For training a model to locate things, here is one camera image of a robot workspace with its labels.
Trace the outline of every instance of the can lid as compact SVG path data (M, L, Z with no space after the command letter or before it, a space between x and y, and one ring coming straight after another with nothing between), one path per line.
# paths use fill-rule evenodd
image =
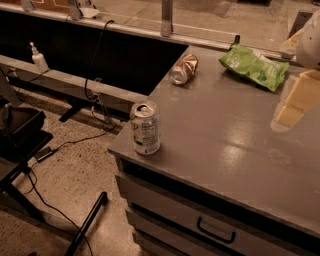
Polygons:
M169 73L170 80L174 84L185 84L188 80L188 74L179 67L173 67Z
M151 101L136 103L133 108L133 114L139 117L150 117L156 112L156 105Z

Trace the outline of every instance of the desk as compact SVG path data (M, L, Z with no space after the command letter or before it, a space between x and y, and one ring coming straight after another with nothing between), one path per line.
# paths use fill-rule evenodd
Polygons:
M319 106L275 133L281 88L226 71L224 52L187 52L199 59L194 79L179 87L166 76L149 98L160 150L136 153L129 124L109 147L136 242L157 255L320 255Z
M37 221L72 235L72 243L65 253L65 256L71 256L84 238L86 231L90 227L101 206L107 203L107 193L102 192L100 194L82 226L74 227L69 222L40 211L12 184L22 172L29 171L28 161L52 138L52 134L40 130L28 139L25 146L20 151L15 154L7 153L5 156L5 153L2 153L0 156L0 192L6 192L8 196L0 194L1 204L26 213ZM18 205L14 205L12 201L10 202L10 199L13 199Z

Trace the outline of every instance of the soda can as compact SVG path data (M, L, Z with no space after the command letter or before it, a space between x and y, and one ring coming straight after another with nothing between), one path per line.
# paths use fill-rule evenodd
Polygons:
M143 155L155 153L160 148L160 113L150 100L135 103L130 112L134 149Z
M169 78L172 83L183 85L194 76L197 67L197 57L193 54L186 54L170 69Z

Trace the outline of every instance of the chip bag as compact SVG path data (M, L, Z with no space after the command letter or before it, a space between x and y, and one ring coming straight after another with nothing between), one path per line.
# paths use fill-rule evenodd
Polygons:
M239 44L233 45L219 61L227 69L273 92L283 82L289 68L288 62L272 61Z

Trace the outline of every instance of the floor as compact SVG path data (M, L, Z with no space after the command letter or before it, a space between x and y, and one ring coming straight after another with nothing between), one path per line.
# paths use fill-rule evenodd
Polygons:
M187 30L183 30L183 27L185 29L189 25L201 26L204 29L214 23L219 30L223 31L231 29L237 22L239 31L245 35L250 35L250 33L256 35L255 31L259 31L259 33L263 31L264 34L269 34L269 39L280 41L288 34L288 26L290 22L292 23L293 13L296 12L299 4L307 9L319 8L311 5L310 1L303 0L291 1L294 4L291 5L292 8L284 8L284 3L288 1L272 0L271 8L251 5L249 2L239 4L225 1L224 5L228 5L227 9L217 9L223 4L221 1L213 5L212 1L201 0L202 5L194 6L192 5L193 1L189 1L189 4L185 2L184 5L180 1L180 3L176 2L176 6L179 7L177 8L179 15L175 18L175 22L184 24L184 26L180 26L181 33L188 33ZM122 23L134 26L148 27L151 26L151 23L156 26L160 24L158 21L160 17L155 17L155 13L160 13L159 1L96 0L96 5L101 7L104 19L117 18L119 22L121 20ZM270 42L267 40L265 47L268 47ZM67 104L23 90L18 92L18 96L22 100L23 106L31 106L45 112L47 118L43 129L54 136L49 143L52 149L58 148L67 141L76 141L104 133L101 129L102 123L96 120L88 110L82 110L67 122L61 123L58 119L69 108ZM87 234L93 255L148 256L147 252L142 251L133 242L132 227L127 223L124 212L126 202L120 197L115 181L117 172L115 160L107 152L108 146L117 136L121 127L125 125L117 120L114 122L117 125L115 129L99 138L67 144L41 163L36 163L35 159L32 159L30 166L32 166L34 174L31 176L36 181L36 187L46 203L61 210L77 225L82 224L100 193L102 191L108 193L108 204L99 212ZM61 217L58 212L41 202L35 191L31 190L31 184L26 175L19 176L15 181L15 186L21 192L26 193L27 198L41 210ZM37 252L37 255L41 256L64 255L69 240L50 232L46 227L39 226L41 226L39 223L1 207L0 255L27 256L32 252ZM88 245L83 242L76 255L90 255L88 248Z

